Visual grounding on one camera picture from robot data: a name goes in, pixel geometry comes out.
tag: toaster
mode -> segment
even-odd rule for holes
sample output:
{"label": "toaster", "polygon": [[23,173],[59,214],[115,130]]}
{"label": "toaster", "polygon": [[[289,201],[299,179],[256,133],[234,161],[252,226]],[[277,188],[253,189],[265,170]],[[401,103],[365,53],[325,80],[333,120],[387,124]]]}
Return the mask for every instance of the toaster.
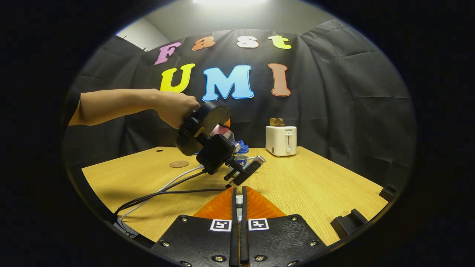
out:
{"label": "toaster", "polygon": [[297,127],[266,126],[266,149],[278,157],[297,153]]}

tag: wooden table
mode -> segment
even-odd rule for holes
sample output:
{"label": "wooden table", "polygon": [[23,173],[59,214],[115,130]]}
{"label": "wooden table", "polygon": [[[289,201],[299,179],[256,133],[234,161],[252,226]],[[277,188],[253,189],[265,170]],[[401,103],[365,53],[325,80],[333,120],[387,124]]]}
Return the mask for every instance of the wooden table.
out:
{"label": "wooden table", "polygon": [[[388,203],[378,195],[381,186],[303,147],[290,157],[275,157],[265,148],[251,148],[246,155],[258,154],[266,163],[242,185],[260,192],[286,215],[300,214],[326,245],[339,240],[330,225],[335,217],[357,209],[370,220]],[[190,164],[178,169],[169,166],[178,160]],[[83,173],[98,197],[114,212],[127,201],[156,192],[196,166],[196,156],[185,156],[174,147],[157,147],[83,168]],[[201,175],[173,190],[224,188],[227,170],[223,165],[216,174]],[[129,214],[124,222],[157,241],[178,215],[193,215],[218,193],[157,196]]]}

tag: orange object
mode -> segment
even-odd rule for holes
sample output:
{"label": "orange object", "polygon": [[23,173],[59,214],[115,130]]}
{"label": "orange object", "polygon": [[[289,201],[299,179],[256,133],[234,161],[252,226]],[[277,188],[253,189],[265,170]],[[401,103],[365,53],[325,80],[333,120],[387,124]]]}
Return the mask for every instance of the orange object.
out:
{"label": "orange object", "polygon": [[211,199],[193,216],[207,219],[233,219],[232,198],[233,188],[230,187]]}
{"label": "orange object", "polygon": [[256,190],[246,186],[247,219],[275,218],[285,216],[272,202]]}

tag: black sleeve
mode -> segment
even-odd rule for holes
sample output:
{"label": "black sleeve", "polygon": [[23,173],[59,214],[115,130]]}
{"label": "black sleeve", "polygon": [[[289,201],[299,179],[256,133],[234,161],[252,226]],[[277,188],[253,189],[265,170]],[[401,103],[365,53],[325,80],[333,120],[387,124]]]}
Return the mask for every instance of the black sleeve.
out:
{"label": "black sleeve", "polygon": [[63,113],[63,129],[64,131],[69,124],[69,121],[74,115],[74,112],[77,109],[77,105],[79,104],[79,99],[81,99],[81,92],[79,92],[76,88],[71,88],[66,95],[66,103]]}

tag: round coaster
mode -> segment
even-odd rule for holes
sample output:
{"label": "round coaster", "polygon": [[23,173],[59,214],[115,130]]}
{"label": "round coaster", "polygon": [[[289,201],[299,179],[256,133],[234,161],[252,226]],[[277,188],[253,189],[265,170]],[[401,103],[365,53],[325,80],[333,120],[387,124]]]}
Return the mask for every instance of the round coaster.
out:
{"label": "round coaster", "polygon": [[182,168],[188,166],[190,163],[188,161],[177,161],[170,163],[170,167],[172,168]]}

